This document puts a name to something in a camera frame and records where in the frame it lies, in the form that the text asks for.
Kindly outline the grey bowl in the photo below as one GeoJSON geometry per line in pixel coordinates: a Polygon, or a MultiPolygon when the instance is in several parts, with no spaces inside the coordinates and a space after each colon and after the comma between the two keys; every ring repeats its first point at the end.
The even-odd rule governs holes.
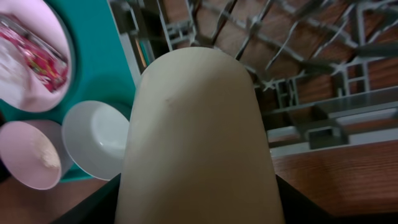
{"type": "Polygon", "coordinates": [[[94,178],[111,180],[121,173],[128,119],[100,101],[82,101],[67,112],[62,140],[72,161],[94,178]]]}

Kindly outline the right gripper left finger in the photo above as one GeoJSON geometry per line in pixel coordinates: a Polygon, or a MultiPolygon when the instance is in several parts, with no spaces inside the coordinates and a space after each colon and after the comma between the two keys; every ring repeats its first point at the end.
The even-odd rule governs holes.
{"type": "Polygon", "coordinates": [[[118,174],[51,224],[113,224],[120,180],[118,174]]]}

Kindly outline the red sauce packet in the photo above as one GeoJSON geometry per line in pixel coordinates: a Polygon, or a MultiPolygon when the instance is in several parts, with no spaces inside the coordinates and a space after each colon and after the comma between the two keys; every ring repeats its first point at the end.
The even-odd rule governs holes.
{"type": "Polygon", "coordinates": [[[1,15],[1,38],[10,41],[49,92],[67,82],[68,59],[11,16],[1,15]]]}

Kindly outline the large white plate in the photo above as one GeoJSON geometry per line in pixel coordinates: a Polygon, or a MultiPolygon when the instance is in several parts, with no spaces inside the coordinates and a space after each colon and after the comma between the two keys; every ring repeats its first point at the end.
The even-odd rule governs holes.
{"type": "Polygon", "coordinates": [[[70,33],[52,6],[43,0],[1,0],[1,15],[12,16],[53,47],[68,62],[66,83],[49,92],[37,78],[31,78],[31,86],[20,104],[6,103],[26,112],[41,113],[56,107],[72,86],[76,70],[75,48],[70,33]]]}

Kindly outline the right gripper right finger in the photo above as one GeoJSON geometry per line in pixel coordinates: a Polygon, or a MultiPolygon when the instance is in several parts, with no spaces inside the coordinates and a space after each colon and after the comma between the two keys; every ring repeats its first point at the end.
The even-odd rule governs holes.
{"type": "Polygon", "coordinates": [[[397,224],[397,212],[374,213],[364,215],[353,215],[335,217],[309,198],[292,187],[284,179],[275,176],[282,202],[284,218],[286,223],[300,224],[397,224]]]}

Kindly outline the small pink bowl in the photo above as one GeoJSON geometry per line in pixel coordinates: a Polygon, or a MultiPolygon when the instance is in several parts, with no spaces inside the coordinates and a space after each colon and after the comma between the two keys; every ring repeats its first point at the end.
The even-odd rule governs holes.
{"type": "Polygon", "coordinates": [[[1,160],[24,185],[48,190],[72,167],[61,126],[49,120],[10,121],[1,126],[1,160]]]}

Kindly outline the white cup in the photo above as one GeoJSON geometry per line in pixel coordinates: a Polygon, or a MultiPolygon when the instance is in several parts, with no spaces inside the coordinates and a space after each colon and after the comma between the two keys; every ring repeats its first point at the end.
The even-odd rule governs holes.
{"type": "Polygon", "coordinates": [[[115,222],[285,222],[253,83],[237,60],[187,47],[144,70],[115,222]]]}

